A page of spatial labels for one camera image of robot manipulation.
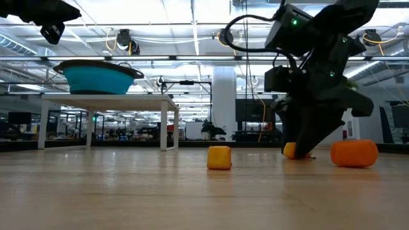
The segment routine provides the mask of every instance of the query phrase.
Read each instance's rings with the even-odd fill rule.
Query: small yellow cube
[[[207,156],[208,169],[231,169],[231,148],[227,146],[210,146]]]

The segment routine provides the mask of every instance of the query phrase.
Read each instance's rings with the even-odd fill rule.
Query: orange cylinder
[[[371,140],[340,141],[331,146],[331,160],[341,167],[369,167],[378,159],[378,148]]]

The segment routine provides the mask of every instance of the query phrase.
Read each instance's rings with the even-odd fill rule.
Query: blue basin
[[[69,60],[54,70],[64,74],[71,94],[124,95],[134,79],[144,77],[137,70],[103,61]]]

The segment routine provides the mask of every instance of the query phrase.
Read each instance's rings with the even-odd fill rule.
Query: table leg
[[[41,109],[40,132],[38,134],[38,149],[45,149],[45,135],[47,133],[47,123],[49,118],[49,104],[47,100],[43,100],[43,107]]]
[[[93,128],[93,117],[94,117],[94,111],[88,111],[88,127],[87,127],[87,147],[91,146],[91,141],[92,141],[92,130]]]
[[[160,150],[167,150],[167,101],[160,105]]]
[[[179,147],[179,110],[175,110],[173,117],[173,147]]]

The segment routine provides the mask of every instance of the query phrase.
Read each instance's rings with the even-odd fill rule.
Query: wooden floor
[[[369,169],[233,149],[60,149],[0,153],[0,229],[408,229],[409,156]]]

